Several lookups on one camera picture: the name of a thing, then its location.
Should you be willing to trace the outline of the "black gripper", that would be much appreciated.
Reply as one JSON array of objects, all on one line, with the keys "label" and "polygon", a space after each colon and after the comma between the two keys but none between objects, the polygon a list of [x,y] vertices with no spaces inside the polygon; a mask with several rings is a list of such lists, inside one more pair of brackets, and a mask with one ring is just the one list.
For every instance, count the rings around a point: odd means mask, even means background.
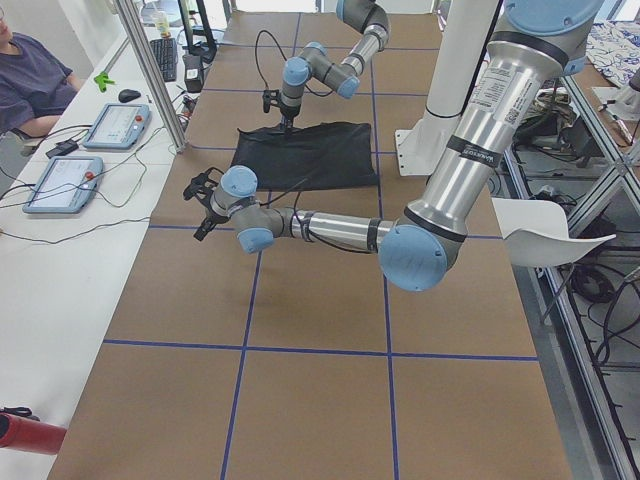
[{"label": "black gripper", "polygon": [[283,117],[284,132],[286,135],[290,135],[294,131],[294,119],[300,114],[301,105],[288,105],[283,102],[279,104],[279,109]]},{"label": "black gripper", "polygon": [[228,221],[229,217],[224,209],[220,209],[218,205],[206,205],[205,218],[194,232],[193,237],[197,241],[203,241],[217,225],[225,224]]}]

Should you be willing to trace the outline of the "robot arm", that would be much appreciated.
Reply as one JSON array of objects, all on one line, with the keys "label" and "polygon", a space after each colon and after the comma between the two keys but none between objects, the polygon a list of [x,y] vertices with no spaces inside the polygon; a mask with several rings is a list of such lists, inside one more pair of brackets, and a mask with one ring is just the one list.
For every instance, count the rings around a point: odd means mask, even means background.
[{"label": "robot arm", "polygon": [[339,1],[336,15],[361,34],[360,40],[339,63],[330,59],[318,42],[308,43],[297,56],[286,60],[282,88],[271,97],[281,113],[280,128],[293,129],[299,115],[304,89],[315,79],[339,96],[350,99],[360,85],[360,76],[373,56],[385,49],[390,26],[386,11],[374,1]]},{"label": "robot arm", "polygon": [[185,198],[197,198],[207,211],[196,238],[228,222],[248,253],[279,237],[320,241],[376,255],[384,276],[404,290],[432,288],[454,265],[468,235],[467,216],[540,87],[583,68],[599,9],[597,1],[506,3],[488,41],[487,69],[422,196],[397,220],[270,208],[256,199],[256,174],[233,166],[219,181],[200,174],[184,190]]}]

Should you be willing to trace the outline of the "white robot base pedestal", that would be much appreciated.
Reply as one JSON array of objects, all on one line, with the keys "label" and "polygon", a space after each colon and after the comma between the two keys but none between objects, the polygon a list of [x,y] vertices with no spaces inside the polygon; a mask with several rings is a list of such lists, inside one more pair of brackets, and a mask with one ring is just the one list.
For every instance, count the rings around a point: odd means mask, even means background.
[{"label": "white robot base pedestal", "polygon": [[402,176],[428,176],[435,171],[476,85],[501,8],[499,0],[449,3],[424,114],[412,129],[395,132]]}]

